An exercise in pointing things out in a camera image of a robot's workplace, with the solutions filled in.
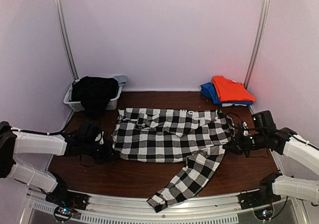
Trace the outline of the orange t-shirt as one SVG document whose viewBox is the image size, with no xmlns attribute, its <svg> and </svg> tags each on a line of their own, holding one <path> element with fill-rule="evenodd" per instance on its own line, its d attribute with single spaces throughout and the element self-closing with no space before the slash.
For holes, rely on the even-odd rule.
<svg viewBox="0 0 319 224">
<path fill-rule="evenodd" d="M 224 78 L 223 76 L 214 76 L 213 85 L 217 96 L 221 102 L 255 102 L 256 98 L 250 94 L 242 83 Z"/>
</svg>

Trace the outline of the black white checkered cloth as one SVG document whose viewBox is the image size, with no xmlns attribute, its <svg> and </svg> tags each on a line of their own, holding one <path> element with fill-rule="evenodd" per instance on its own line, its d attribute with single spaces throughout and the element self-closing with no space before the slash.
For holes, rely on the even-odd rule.
<svg viewBox="0 0 319 224">
<path fill-rule="evenodd" d="M 220 110 L 188 111 L 147 108 L 119 110 L 111 135 L 122 159 L 185 166 L 148 198 L 155 212 L 194 197 L 220 165 L 223 145 L 234 136 L 231 117 Z"/>
</svg>

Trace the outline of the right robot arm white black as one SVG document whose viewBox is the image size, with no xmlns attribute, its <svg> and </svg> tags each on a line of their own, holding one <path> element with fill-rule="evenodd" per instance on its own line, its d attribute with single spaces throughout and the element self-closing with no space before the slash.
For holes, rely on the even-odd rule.
<svg viewBox="0 0 319 224">
<path fill-rule="evenodd" d="M 294 159 L 311 171 L 319 172 L 319 149 L 302 138 L 295 131 L 284 127 L 277 129 L 270 111 L 252 115 L 254 135 L 246 135 L 247 128 L 242 123 L 236 127 L 237 133 L 223 149 L 236 155 L 250 156 L 251 151 L 269 149 L 280 155 Z M 256 201 L 265 205 L 276 196 L 288 196 L 319 204 L 319 183 L 316 180 L 298 179 L 280 173 L 272 173 L 260 181 Z"/>
</svg>

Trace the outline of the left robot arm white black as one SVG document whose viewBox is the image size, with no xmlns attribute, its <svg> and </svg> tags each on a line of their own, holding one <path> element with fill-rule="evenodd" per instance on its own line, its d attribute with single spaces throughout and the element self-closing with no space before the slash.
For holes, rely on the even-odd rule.
<svg viewBox="0 0 319 224">
<path fill-rule="evenodd" d="M 55 156 L 90 156 L 103 164 L 113 156 L 107 134 L 91 121 L 83 122 L 72 132 L 45 133 L 12 127 L 7 121 L 0 123 L 0 176 L 33 185 L 51 194 L 61 206 L 72 201 L 68 186 L 58 175 L 36 169 L 28 163 L 19 163 L 14 155 L 22 153 L 51 154 Z"/>
</svg>

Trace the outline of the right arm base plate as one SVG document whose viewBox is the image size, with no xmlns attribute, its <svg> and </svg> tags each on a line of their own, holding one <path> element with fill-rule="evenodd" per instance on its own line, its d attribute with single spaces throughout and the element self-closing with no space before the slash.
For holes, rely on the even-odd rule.
<svg viewBox="0 0 319 224">
<path fill-rule="evenodd" d="M 256 208 L 264 205 L 271 205 L 273 202 L 280 201 L 281 196 L 274 194 L 263 194 L 260 190 L 240 192 L 237 196 L 242 210 Z"/>
</svg>

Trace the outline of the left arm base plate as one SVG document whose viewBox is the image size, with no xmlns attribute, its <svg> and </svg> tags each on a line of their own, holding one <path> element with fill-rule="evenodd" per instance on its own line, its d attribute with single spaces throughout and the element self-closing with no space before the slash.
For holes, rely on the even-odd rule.
<svg viewBox="0 0 319 224">
<path fill-rule="evenodd" d="M 46 195 L 46 201 L 73 210 L 86 210 L 89 199 L 87 194 L 69 191 L 64 184 L 58 184 L 52 192 L 42 193 Z"/>
</svg>

